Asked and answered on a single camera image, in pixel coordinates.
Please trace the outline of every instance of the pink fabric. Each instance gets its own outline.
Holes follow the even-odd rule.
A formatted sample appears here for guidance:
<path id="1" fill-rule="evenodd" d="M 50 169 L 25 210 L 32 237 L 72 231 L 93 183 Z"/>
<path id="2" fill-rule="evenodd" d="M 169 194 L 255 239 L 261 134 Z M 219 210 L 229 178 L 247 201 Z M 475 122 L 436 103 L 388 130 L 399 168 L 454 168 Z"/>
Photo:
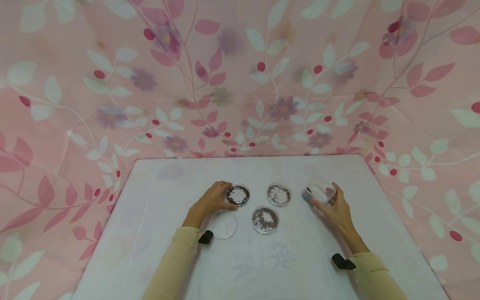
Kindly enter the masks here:
<path id="1" fill-rule="evenodd" d="M 0 299 L 69 299 L 136 159 L 343 153 L 478 296 L 477 1 L 0 7 Z"/>

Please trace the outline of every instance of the person's left hand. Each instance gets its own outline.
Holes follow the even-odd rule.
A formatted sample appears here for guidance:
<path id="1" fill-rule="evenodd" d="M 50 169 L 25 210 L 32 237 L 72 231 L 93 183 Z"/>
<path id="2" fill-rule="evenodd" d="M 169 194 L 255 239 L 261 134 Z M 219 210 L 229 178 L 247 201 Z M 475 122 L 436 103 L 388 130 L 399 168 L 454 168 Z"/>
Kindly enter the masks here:
<path id="1" fill-rule="evenodd" d="M 215 182 L 190 208 L 182 226 L 200 228 L 205 216 L 213 211 L 221 209 L 237 210 L 235 204 L 223 200 L 224 191 L 231 185 L 230 182 L 226 181 Z"/>

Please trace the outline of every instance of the petri dish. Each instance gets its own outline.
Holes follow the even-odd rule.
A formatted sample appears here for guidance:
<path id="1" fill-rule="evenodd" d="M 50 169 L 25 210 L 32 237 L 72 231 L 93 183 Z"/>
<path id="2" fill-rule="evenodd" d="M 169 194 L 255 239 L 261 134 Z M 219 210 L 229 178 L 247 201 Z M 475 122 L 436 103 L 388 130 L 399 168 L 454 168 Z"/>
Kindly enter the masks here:
<path id="1" fill-rule="evenodd" d="M 285 206 L 292 199 L 292 191 L 286 184 L 274 182 L 267 188 L 267 199 L 275 206 Z"/>
<path id="2" fill-rule="evenodd" d="M 234 183 L 225 190 L 223 199 L 226 202 L 235 204 L 238 207 L 244 206 L 250 199 L 250 190 L 244 184 Z"/>
<path id="3" fill-rule="evenodd" d="M 237 231 L 237 218 L 231 211 L 219 210 L 210 218 L 208 230 L 216 239 L 228 239 Z"/>
<path id="4" fill-rule="evenodd" d="M 252 225 L 261 234 L 271 234 L 278 228 L 278 214 L 267 205 L 262 205 L 253 211 Z"/>

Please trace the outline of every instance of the beige sleeve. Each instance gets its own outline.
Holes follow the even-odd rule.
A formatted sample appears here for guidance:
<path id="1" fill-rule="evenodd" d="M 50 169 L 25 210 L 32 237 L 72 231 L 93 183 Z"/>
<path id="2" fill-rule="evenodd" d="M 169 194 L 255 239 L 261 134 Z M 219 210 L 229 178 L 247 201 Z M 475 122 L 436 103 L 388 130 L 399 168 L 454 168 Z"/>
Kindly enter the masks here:
<path id="1" fill-rule="evenodd" d="M 202 236 L 198 228 L 180 227 L 172 243 L 162 257 L 142 300 L 176 300 L 190 264 L 197 253 L 198 239 Z"/>
<path id="2" fill-rule="evenodd" d="M 357 253 L 350 260 L 357 266 L 357 281 L 369 300 L 408 300 L 377 254 Z"/>

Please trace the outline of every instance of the black clip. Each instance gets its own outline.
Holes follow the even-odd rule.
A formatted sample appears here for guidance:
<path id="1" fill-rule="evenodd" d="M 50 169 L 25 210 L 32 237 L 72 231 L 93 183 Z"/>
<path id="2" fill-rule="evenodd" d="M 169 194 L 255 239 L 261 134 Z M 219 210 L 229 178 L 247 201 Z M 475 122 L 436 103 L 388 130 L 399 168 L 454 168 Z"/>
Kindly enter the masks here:
<path id="1" fill-rule="evenodd" d="M 205 233 L 199 238 L 198 243 L 199 244 L 205 244 L 208 245 L 210 244 L 210 241 L 213 238 L 213 232 L 207 230 Z"/>
<path id="2" fill-rule="evenodd" d="M 334 254 L 332 256 L 332 261 L 335 263 L 337 268 L 342 269 L 342 270 L 353 270 L 357 266 L 352 263 L 350 259 L 344 259 L 340 254 Z"/>

